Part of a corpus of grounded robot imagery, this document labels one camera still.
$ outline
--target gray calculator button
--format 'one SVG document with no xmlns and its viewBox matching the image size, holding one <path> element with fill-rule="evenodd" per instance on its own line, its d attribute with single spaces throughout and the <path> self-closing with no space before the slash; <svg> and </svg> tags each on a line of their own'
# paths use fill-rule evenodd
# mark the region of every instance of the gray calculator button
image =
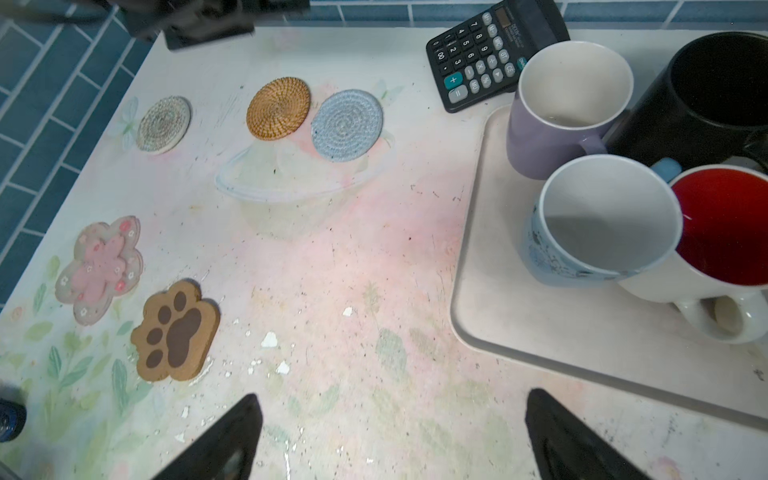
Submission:
<svg viewBox="0 0 768 480">
<path fill-rule="evenodd" d="M 448 92 L 448 99 L 451 101 L 452 104 L 456 103 L 459 100 L 464 100 L 465 98 L 467 98 L 466 85 L 459 85 L 458 87 Z"/>
</svg>

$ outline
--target beige tray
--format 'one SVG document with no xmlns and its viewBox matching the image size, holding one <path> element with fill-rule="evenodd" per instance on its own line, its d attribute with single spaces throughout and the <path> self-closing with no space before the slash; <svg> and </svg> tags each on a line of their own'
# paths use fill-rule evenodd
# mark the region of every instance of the beige tray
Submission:
<svg viewBox="0 0 768 480">
<path fill-rule="evenodd" d="M 667 304 L 616 284 L 538 283 L 515 250 L 544 182 L 507 162 L 509 107 L 485 125 L 451 305 L 470 347 L 768 430 L 768 362 L 700 335 Z"/>
</svg>

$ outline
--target pink flower-shaped coaster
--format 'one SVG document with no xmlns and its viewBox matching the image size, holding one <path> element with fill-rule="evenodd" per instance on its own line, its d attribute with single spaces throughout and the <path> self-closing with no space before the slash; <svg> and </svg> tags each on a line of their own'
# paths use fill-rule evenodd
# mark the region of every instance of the pink flower-shaped coaster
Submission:
<svg viewBox="0 0 768 480">
<path fill-rule="evenodd" d="M 74 304 L 74 319 L 93 325 L 109 309 L 113 296 L 130 291 L 144 268 L 136 250 L 139 220 L 122 217 L 113 222 L 92 223 L 74 243 L 74 260 L 56 280 L 56 299 Z"/>
</svg>

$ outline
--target teal plus button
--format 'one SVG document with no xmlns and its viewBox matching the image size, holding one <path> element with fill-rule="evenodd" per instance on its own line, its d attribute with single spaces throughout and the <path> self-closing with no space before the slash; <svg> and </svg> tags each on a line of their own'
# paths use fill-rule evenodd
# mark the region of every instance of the teal plus button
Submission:
<svg viewBox="0 0 768 480">
<path fill-rule="evenodd" d="M 449 75 L 445 77 L 445 88 L 448 88 L 449 90 L 453 90 L 454 88 L 458 87 L 462 82 L 464 81 L 464 76 L 460 71 L 457 71 L 453 75 Z"/>
</svg>

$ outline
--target round coaster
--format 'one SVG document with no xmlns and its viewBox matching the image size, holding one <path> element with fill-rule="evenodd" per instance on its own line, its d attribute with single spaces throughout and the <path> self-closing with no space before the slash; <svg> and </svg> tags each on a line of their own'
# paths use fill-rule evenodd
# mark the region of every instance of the round coaster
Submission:
<svg viewBox="0 0 768 480">
<path fill-rule="evenodd" d="M 246 124 L 254 137 L 277 140 L 296 131 L 310 111 L 310 88 L 293 77 L 272 80 L 248 105 Z"/>
<path fill-rule="evenodd" d="M 376 98 L 362 90 L 331 95 L 312 120 L 312 143 L 332 162 L 347 162 L 366 153 L 382 131 L 384 114 Z"/>
<path fill-rule="evenodd" d="M 149 154 L 167 152 L 187 133 L 191 118 L 192 109 L 185 98 L 163 98 L 141 119 L 136 145 Z"/>
</svg>

